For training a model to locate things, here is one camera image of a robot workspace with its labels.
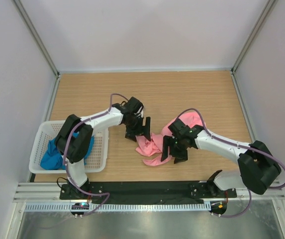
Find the pink t shirt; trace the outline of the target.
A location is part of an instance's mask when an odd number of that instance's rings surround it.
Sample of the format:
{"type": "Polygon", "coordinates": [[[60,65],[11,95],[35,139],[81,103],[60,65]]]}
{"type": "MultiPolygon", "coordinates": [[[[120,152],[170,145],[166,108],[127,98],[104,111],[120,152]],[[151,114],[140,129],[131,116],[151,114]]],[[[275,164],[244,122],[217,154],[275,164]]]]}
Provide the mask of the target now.
{"type": "MultiPolygon", "coordinates": [[[[174,122],[176,118],[172,119],[167,123],[159,134],[151,133],[151,140],[147,140],[144,136],[137,136],[137,148],[136,151],[142,155],[148,157],[143,159],[143,163],[147,166],[159,166],[169,162],[172,159],[172,156],[168,156],[165,160],[161,161],[162,152],[163,152],[163,137],[172,136],[171,131],[168,126],[174,122]]],[[[189,112],[182,114],[179,119],[189,127],[195,125],[202,126],[200,116],[196,112],[189,112]]]]}

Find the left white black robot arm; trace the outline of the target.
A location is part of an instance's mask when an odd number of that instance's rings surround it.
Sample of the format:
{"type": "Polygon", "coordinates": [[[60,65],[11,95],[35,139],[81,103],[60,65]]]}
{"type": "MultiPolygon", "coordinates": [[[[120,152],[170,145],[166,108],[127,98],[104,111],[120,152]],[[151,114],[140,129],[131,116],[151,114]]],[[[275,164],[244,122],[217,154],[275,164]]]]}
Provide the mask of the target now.
{"type": "Polygon", "coordinates": [[[85,155],[91,138],[97,133],[113,126],[125,125],[125,138],[136,141],[143,136],[151,140],[151,118],[144,116],[144,105],[135,97],[122,103],[113,103],[99,113],[86,117],[69,115],[55,138],[55,145],[63,158],[67,179],[72,185],[71,193],[77,199],[92,195],[89,179],[85,172],[85,155]]]}

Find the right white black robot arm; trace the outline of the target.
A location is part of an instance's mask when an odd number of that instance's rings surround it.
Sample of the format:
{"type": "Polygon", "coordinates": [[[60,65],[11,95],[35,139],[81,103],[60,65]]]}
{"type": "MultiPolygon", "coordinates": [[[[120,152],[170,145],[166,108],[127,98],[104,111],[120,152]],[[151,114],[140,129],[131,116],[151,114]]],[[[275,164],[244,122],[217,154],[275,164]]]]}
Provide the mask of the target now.
{"type": "Polygon", "coordinates": [[[161,161],[171,156],[174,163],[185,162],[188,149],[195,148],[216,153],[238,165],[235,171],[218,170],[208,179],[207,191],[213,197],[242,187],[262,195],[282,171],[266,145],[258,140],[253,143],[234,141],[214,135],[201,125],[189,127],[180,119],[174,120],[168,129],[171,135],[163,137],[161,161]]]}

